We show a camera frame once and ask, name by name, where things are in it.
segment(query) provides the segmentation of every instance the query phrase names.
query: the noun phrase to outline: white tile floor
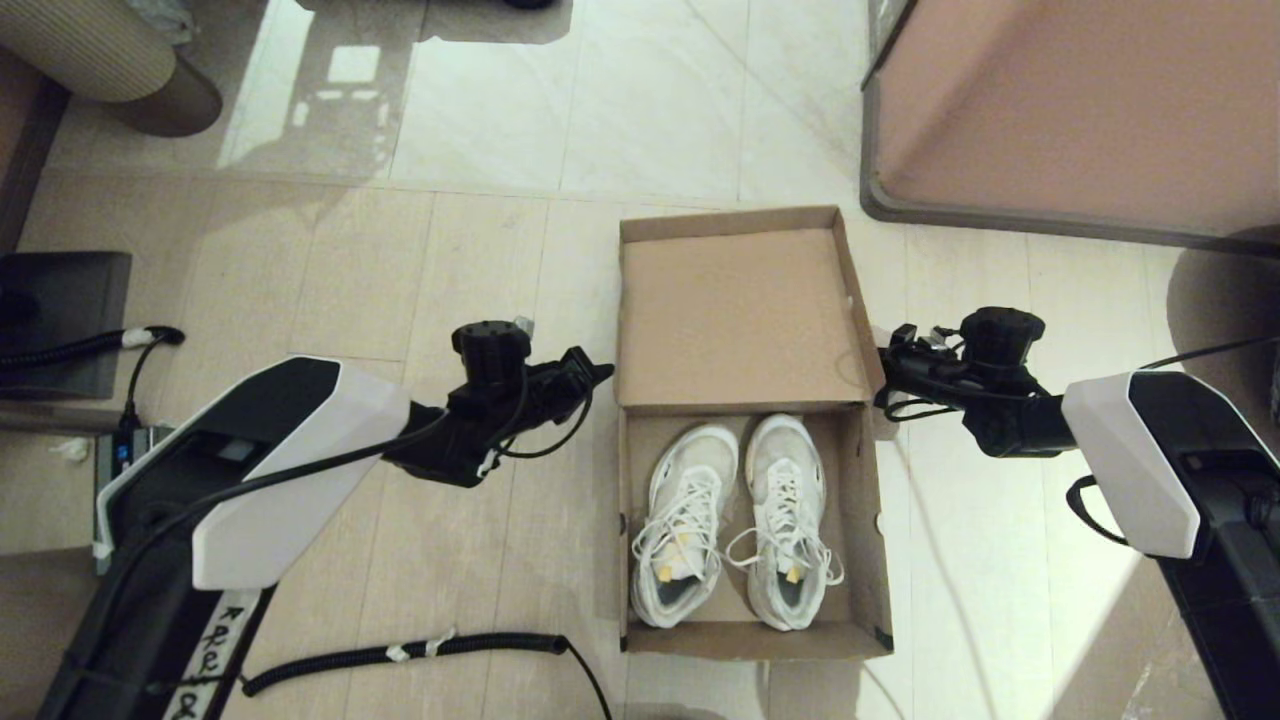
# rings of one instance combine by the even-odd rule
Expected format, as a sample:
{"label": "white tile floor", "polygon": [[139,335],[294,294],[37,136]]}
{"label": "white tile floor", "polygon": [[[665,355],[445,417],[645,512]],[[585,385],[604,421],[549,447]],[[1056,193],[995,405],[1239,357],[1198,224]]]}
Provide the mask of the white tile floor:
{"label": "white tile floor", "polygon": [[[490,315],[532,315],[543,351],[612,357],[617,222],[689,208],[838,202],[882,340],[908,320],[1023,307],[1048,323],[1032,366],[1055,391],[1175,341],[1256,334],[1231,320],[1245,315],[1235,278],[1275,284],[1258,261],[863,215],[855,0],[196,9],[186,53],[224,90],[223,119],[161,140],[74,101],[22,243],[134,252],[131,322],[191,337],[148,366],[150,418],[180,420],[289,352],[358,359],[439,398],[457,382],[448,332]],[[568,448],[466,493],[371,474],[282,583],[251,669],[456,623],[571,634],[631,719],[1146,717],[1144,682],[1181,693],[1179,717],[1216,716],[1197,666],[1169,664],[1185,634],[1152,566],[1068,512],[1080,457],[989,460],[955,416],[877,443],[895,655],[620,656],[614,413],[598,402]],[[72,473],[31,450],[44,438],[3,439],[0,550],[83,542],[23,524],[52,512],[87,527],[87,506]],[[588,717],[593,705],[570,664],[498,655],[310,678],[227,716]]]}

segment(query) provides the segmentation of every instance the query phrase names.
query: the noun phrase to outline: cardboard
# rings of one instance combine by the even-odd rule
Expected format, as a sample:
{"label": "cardboard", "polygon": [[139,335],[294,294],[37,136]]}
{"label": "cardboard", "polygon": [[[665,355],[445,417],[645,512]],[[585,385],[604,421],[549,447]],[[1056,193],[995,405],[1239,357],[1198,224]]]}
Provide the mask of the cardboard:
{"label": "cardboard", "polygon": [[[892,619],[868,402],[883,384],[870,324],[836,208],[655,218],[622,223],[618,374],[618,538],[622,646],[724,660],[865,659],[892,651]],[[630,606],[631,539],[644,527],[653,468],[689,428],[739,433],[745,450],[765,415],[797,414],[827,477],[823,542],[846,579],[814,624],[780,633],[726,566],[716,592],[673,629]],[[735,479],[727,542],[754,521]],[[754,551],[748,541],[741,552]]]}

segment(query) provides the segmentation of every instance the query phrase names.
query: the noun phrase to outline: white shoelace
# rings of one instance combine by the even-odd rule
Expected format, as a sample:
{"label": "white shoelace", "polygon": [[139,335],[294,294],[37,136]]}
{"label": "white shoelace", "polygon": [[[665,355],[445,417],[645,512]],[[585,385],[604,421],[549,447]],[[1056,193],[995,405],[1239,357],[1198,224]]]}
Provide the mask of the white shoelace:
{"label": "white shoelace", "polygon": [[[790,460],[780,460],[769,466],[765,477],[769,486],[776,489],[768,498],[769,503],[764,507],[764,519],[768,527],[748,528],[731,539],[724,547],[724,556],[730,565],[741,570],[760,561],[759,552],[745,560],[733,559],[733,546],[740,539],[755,533],[765,544],[773,547],[774,556],[782,555],[809,570],[813,570],[814,566],[805,560],[805,556],[814,556],[824,571],[823,579],[828,585],[842,583],[845,580],[845,564],[818,537],[819,519],[800,505],[800,466]],[[832,560],[840,565],[838,575],[831,569]]]}
{"label": "white shoelace", "polygon": [[[657,551],[667,547],[667,543],[675,543],[676,552],[694,570],[694,575],[705,580],[708,573],[717,573],[721,568],[713,528],[718,514],[716,491],[719,489],[719,479],[714,470],[699,465],[685,470],[684,478],[680,480],[685,482],[684,492],[636,533],[636,538],[631,541],[631,553],[643,566],[650,568]],[[646,542],[655,533],[657,539]],[[694,539],[686,541],[689,536]],[[694,562],[687,555],[696,551],[705,553],[704,562]],[[698,570],[698,565],[703,565],[703,570]]]}

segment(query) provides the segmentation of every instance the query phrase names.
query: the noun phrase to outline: white arm casing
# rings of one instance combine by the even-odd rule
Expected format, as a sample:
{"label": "white arm casing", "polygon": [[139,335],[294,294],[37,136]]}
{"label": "white arm casing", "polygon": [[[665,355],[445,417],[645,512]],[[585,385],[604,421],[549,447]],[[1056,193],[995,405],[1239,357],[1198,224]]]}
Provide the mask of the white arm casing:
{"label": "white arm casing", "polygon": [[1187,559],[1201,516],[1129,400],[1133,375],[1071,383],[1062,415],[1129,544],[1147,555]]}
{"label": "white arm casing", "polygon": [[[333,395],[264,457],[246,480],[384,442],[404,429],[408,392],[347,363],[340,365]],[[196,525],[192,536],[193,585],[224,591],[278,583],[378,457],[220,503]]]}

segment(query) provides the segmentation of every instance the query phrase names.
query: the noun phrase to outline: white sneaker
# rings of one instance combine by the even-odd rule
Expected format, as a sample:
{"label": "white sneaker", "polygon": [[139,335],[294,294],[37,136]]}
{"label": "white sneaker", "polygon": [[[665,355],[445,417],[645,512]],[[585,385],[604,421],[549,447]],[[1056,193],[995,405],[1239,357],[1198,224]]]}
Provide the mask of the white sneaker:
{"label": "white sneaker", "polygon": [[[772,415],[760,423],[746,448],[746,484],[755,527],[733,538],[726,556],[737,568],[751,566],[748,600],[760,620],[778,630],[803,630],[845,571],[832,573],[831,550],[818,537],[827,486],[818,448],[799,419]],[[733,544],[751,533],[755,555],[733,560]]]}
{"label": "white sneaker", "polygon": [[681,436],[649,482],[649,518],[631,542],[631,605],[655,628],[671,628],[716,589],[716,538],[737,475],[737,437],[721,425]]}

